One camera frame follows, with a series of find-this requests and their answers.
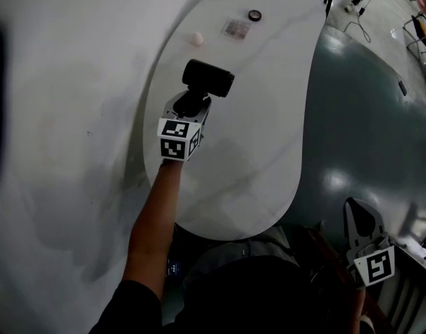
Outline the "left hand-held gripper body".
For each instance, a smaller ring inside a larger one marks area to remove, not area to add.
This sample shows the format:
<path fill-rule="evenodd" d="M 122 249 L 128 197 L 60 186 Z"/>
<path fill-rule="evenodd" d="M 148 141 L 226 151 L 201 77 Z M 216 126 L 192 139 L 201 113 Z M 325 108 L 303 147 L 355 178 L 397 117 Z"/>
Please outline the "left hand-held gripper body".
<path fill-rule="evenodd" d="M 201 134 L 199 122 L 160 118 L 157 138 L 161 158 L 188 161 L 199 146 Z"/>

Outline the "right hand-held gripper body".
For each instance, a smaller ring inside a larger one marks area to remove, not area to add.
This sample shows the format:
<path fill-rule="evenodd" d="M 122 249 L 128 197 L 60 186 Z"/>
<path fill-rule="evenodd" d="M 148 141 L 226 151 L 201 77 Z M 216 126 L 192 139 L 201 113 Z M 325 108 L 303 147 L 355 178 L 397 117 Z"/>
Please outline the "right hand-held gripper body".
<path fill-rule="evenodd" d="M 369 287 L 394 276 L 394 245 L 387 233 L 348 250 L 346 259 L 355 287 Z"/>

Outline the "black cylindrical object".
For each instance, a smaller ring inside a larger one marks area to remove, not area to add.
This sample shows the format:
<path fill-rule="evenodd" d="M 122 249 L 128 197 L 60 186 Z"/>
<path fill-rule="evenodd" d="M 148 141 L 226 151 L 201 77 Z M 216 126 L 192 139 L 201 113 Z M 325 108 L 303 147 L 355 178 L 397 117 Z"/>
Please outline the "black cylindrical object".
<path fill-rule="evenodd" d="M 187 87 L 188 93 L 184 96 L 184 116 L 179 118 L 197 117 L 203 99 L 210 95 L 225 98 L 234 79 L 234 74 L 227 70 L 191 59 L 182 75 L 182 83 Z"/>

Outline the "white kidney-shaped table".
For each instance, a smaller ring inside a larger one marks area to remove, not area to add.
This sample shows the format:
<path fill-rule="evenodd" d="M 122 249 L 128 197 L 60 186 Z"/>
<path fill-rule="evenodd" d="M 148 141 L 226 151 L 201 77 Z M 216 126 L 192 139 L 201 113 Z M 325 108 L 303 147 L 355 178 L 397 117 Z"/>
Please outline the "white kidney-shaped table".
<path fill-rule="evenodd" d="M 262 19 L 252 22 L 250 10 Z M 229 19 L 251 24 L 236 40 Z M 234 74 L 214 98 L 199 148 L 182 169 L 175 222 L 215 240 L 259 234 L 288 210 L 301 176 L 303 122 L 315 47 L 326 19 L 321 0 L 202 0 L 179 23 L 157 63 L 147 96 L 143 156 L 150 181 L 161 164 L 158 121 L 184 90 L 195 58 Z M 192 35 L 204 42 L 195 46 Z"/>

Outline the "person's left forearm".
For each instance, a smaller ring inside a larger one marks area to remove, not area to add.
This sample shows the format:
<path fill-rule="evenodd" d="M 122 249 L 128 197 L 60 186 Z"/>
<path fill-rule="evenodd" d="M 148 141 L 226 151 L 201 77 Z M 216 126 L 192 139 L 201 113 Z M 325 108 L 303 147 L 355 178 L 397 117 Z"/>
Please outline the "person's left forearm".
<path fill-rule="evenodd" d="M 164 293 L 183 165 L 163 161 L 129 238 L 123 280 L 145 285 L 158 299 Z"/>

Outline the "person's right forearm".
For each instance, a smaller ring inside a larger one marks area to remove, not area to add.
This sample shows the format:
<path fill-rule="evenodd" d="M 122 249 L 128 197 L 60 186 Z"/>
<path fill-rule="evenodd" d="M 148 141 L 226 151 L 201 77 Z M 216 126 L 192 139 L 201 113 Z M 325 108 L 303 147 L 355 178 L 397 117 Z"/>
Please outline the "person's right forearm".
<path fill-rule="evenodd" d="M 358 324 L 363 314 L 363 306 L 365 303 L 365 288 L 355 289 L 352 294 L 352 321 Z"/>

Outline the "dark green round rug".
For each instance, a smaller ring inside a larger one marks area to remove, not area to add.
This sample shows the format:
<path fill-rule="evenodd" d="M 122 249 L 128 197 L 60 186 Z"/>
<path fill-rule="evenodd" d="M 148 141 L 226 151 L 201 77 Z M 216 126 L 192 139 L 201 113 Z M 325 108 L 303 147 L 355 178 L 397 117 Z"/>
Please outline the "dark green round rug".
<path fill-rule="evenodd" d="M 357 40 L 320 33 L 308 82 L 301 179 L 284 224 L 322 224 L 343 246 L 343 207 L 357 198 L 377 209 L 386 231 L 418 246 L 426 237 L 426 105 Z"/>

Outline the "person's clothed body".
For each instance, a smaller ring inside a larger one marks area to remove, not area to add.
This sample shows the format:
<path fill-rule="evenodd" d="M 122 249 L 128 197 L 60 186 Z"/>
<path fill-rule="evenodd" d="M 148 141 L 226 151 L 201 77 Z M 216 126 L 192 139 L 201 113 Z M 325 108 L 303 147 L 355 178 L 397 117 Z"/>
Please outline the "person's clothed body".
<path fill-rule="evenodd" d="M 281 226 L 201 255 L 183 282 L 184 305 L 163 324 L 146 286 L 122 281 L 89 334 L 323 334 L 318 295 Z"/>

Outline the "orange and black chair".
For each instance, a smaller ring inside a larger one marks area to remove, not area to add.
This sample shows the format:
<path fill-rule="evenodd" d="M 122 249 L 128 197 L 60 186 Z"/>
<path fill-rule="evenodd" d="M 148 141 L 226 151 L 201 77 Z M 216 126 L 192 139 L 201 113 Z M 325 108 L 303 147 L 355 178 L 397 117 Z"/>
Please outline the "orange and black chair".
<path fill-rule="evenodd" d="M 421 56 L 426 54 L 426 16 L 422 12 L 412 15 L 411 19 L 404 23 L 402 29 L 411 38 L 406 45 L 407 50 L 417 61 L 421 61 Z"/>

